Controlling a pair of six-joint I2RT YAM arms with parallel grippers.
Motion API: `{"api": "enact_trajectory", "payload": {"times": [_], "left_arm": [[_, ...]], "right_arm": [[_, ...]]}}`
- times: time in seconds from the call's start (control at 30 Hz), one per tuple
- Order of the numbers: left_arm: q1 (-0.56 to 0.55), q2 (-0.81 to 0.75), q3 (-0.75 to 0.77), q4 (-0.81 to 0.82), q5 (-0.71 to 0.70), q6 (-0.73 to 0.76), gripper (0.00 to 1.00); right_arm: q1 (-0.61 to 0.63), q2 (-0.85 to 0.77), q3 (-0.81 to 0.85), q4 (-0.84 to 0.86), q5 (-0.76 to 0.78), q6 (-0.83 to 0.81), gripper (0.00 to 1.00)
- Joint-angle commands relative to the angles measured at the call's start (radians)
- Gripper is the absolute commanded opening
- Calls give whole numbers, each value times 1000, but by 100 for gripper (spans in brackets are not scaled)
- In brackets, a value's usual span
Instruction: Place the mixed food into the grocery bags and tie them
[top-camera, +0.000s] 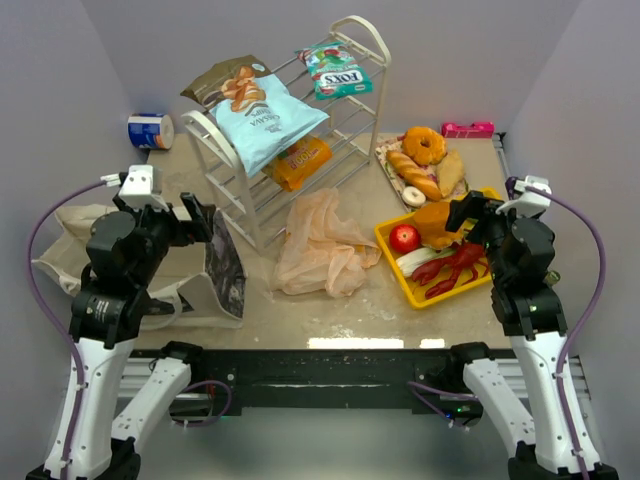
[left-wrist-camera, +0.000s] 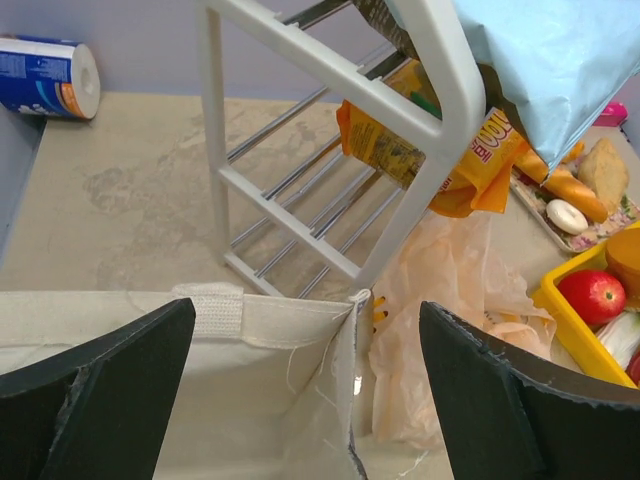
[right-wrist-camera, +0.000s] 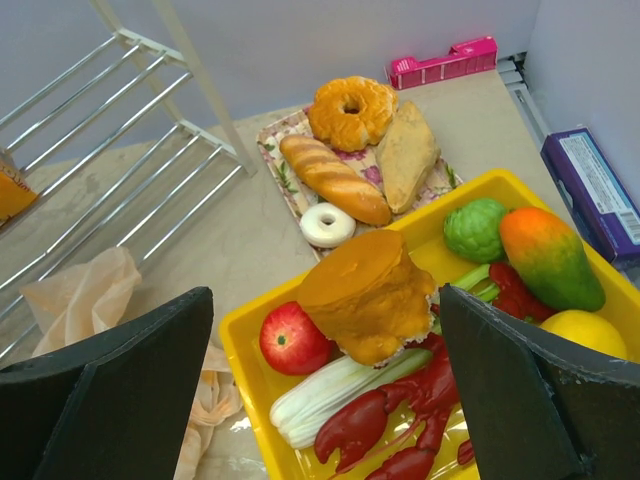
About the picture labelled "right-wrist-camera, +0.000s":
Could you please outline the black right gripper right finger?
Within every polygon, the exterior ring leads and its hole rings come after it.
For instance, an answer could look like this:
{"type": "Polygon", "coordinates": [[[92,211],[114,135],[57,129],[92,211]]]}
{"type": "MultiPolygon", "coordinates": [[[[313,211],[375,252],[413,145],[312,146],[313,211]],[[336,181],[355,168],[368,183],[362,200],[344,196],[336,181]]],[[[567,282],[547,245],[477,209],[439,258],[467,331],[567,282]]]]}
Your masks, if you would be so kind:
{"type": "Polygon", "coordinates": [[[638,478],[638,364],[450,284],[440,320],[481,478],[638,478]]]}

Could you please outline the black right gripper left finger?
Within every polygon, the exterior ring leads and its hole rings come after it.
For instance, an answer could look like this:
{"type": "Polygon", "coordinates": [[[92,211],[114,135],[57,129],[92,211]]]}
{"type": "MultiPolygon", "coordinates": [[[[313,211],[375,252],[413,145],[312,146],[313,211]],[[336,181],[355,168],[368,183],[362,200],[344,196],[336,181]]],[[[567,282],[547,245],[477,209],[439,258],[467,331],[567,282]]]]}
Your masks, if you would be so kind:
{"type": "Polygon", "coordinates": [[[172,478],[213,317],[196,287],[2,369],[2,478],[172,478]]]}

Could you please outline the translucent orange plastic bag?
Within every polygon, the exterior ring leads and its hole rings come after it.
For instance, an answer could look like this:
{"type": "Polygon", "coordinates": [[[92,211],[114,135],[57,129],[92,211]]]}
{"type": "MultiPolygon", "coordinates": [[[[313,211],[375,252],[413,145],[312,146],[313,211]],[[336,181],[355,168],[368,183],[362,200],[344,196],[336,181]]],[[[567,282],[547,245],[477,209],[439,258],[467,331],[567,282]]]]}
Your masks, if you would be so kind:
{"type": "MultiPolygon", "coordinates": [[[[42,339],[32,355],[61,349],[118,324],[142,281],[125,247],[112,247],[93,260],[69,267],[20,289],[42,339]]],[[[237,387],[219,379],[230,371],[224,352],[208,345],[174,473],[194,479],[214,428],[241,410],[237,387]]]]}

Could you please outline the orange yellow snack bag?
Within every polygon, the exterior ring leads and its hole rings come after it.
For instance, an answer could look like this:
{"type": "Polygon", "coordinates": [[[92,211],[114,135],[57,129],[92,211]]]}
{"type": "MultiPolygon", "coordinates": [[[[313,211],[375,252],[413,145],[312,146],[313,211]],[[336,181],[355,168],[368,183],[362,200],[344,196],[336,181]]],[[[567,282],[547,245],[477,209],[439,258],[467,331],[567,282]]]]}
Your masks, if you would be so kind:
{"type": "Polygon", "coordinates": [[[1,148],[0,164],[0,225],[4,226],[27,210],[39,195],[28,186],[10,152],[4,147],[1,148]]]}

